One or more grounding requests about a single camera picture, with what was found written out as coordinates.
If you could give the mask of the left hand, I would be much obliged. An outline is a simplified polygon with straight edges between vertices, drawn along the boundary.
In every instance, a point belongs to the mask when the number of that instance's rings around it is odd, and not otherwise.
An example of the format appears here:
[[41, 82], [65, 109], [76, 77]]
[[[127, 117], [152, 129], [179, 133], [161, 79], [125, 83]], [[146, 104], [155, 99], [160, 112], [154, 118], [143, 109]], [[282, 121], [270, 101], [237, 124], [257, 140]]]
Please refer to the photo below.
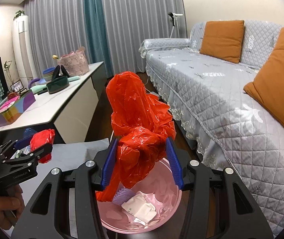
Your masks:
[[14, 187], [14, 196], [0, 196], [0, 228], [9, 230], [12, 226], [4, 212], [7, 210], [16, 210], [16, 217], [19, 218], [25, 208], [25, 203], [22, 197], [23, 190], [20, 185]]

